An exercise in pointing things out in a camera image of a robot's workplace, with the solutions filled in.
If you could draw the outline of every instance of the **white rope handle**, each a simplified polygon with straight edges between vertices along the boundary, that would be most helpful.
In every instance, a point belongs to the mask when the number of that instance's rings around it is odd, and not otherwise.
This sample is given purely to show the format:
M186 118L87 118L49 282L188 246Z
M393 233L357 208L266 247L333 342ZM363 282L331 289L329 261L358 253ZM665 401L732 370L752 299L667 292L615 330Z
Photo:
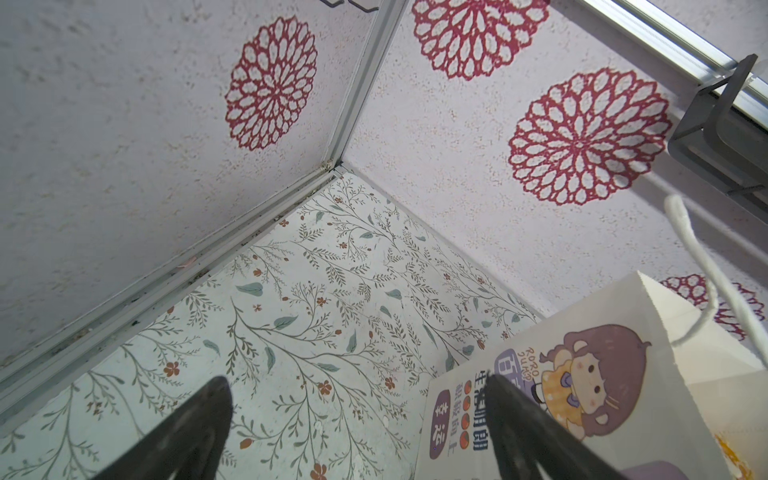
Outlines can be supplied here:
M760 360L768 369L768 332L760 325L760 321L750 308L749 303L733 287L730 279L696 239L694 229L690 225L688 210L683 204L683 198L680 195L670 195L664 200L664 210L667 212L667 218L672 224L672 228L683 243L683 247L693 257L699 268L704 271L704 275L707 277L707 295L709 296L707 308L701 313L694 326L690 328L688 333L675 340L673 345L675 343L680 345L688 341L706 322L714 318L718 304L717 292L720 291L730 305L736 320L749 334Z

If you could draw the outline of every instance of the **white paper bag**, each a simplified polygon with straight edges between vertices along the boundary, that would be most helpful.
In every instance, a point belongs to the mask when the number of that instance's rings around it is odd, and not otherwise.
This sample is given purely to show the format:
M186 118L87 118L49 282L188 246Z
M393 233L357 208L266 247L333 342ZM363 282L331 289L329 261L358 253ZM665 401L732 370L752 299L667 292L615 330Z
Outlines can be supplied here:
M673 351L670 339L698 316L675 293L632 273L433 379L415 479L500 478L479 395L492 373L632 480L732 478L710 430L729 435L744 457L753 454L743 445L760 435L734 435L728 427L749 416L723 415L718 402L734 400L721 382L755 375L764 388L766 371L714 323ZM750 387L741 385L749 395ZM764 393L753 404L765 402ZM762 428L763 441L753 451L764 449L765 423Z

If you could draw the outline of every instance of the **cartoon girl's face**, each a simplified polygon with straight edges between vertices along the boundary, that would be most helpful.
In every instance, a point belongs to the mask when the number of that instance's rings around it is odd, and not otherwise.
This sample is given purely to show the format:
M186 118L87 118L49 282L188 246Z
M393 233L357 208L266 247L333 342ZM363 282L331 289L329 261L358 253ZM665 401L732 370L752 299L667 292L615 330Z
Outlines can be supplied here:
M588 353L574 359L571 365L573 390L584 413L594 413L605 403L605 380L600 375L598 359Z

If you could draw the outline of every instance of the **wallpaper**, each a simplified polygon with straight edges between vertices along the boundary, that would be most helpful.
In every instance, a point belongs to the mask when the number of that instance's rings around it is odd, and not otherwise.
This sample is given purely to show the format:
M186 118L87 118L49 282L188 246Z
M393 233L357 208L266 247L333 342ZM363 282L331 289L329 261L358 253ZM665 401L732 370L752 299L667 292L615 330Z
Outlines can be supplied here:
M215 375L221 478L409 478L429 380L538 319L353 175L0 441L0 479L87 478Z
M377 9L5 5L0 361L319 168Z
M573 2L414 0L343 161L544 315L632 270L703 308L664 216L680 192L765 319L768 226L666 153L695 88Z

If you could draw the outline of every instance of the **purple label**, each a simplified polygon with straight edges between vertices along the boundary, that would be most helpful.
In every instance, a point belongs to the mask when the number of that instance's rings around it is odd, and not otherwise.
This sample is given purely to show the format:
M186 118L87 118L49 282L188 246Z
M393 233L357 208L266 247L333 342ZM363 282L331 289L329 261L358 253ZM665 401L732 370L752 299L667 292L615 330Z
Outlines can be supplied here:
M437 396L432 410L432 431L429 433L429 458L438 458L448 439L448 420L451 416L451 393L443 390Z
M535 400L534 394L531 391L535 384L523 378L518 354L513 349L506 349L501 355L496 357L495 362L493 362L493 371L496 375L501 375L512 382L512 385L522 390L528 398Z

